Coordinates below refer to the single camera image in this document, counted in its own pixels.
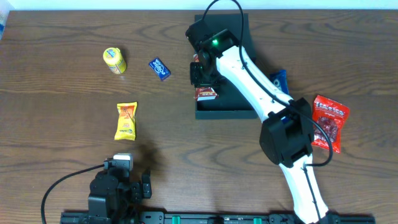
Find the red hello panda box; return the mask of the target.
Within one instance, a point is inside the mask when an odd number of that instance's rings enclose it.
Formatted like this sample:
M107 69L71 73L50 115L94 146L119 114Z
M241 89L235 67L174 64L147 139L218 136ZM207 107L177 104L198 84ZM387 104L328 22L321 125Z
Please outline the red hello panda box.
M217 99L218 94L212 87L196 87L195 101L208 101Z

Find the blue eclipse mint box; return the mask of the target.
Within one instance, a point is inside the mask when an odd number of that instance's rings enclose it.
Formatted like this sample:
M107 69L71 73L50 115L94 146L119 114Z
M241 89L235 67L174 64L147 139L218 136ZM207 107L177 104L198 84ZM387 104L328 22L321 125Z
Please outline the blue eclipse mint box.
M149 62L150 68L155 72L160 80L165 80L171 75L170 70L165 66L160 58L156 57Z

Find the blue oreo cookie pack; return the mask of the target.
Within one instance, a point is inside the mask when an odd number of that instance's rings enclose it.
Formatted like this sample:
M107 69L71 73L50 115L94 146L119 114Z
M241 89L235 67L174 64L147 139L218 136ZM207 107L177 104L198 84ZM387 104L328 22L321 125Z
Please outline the blue oreo cookie pack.
M270 81L282 92L289 94L287 85L287 72L286 70L279 70L276 73L270 74Z

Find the red hacks sweets bag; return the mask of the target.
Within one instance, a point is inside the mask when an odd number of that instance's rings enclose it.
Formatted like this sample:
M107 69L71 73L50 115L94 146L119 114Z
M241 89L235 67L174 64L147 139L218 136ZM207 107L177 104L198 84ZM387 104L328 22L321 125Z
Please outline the red hacks sweets bag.
M312 119L327 134L333 152L338 154L341 153L341 130L349 114L349 108L335 100L321 95L317 95L314 99Z

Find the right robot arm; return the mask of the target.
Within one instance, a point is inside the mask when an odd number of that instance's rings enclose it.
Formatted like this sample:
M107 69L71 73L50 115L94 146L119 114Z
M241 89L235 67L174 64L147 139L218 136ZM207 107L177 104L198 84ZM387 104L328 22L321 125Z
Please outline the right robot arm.
M288 183L294 212L304 223L324 223L328 207L314 174L314 126L309 103L279 90L252 62L241 40L228 29L214 33L203 19L185 33L197 54L190 65L195 87L216 87L227 80L247 100L261 120L259 144L278 165Z

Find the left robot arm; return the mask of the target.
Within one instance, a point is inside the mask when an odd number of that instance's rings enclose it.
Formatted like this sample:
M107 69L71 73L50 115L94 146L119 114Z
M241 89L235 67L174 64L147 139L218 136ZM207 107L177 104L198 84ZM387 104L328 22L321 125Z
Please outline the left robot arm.
M150 170L137 182L130 181L130 173L111 168L96 175L90 184L86 223L140 223L136 205L152 196Z

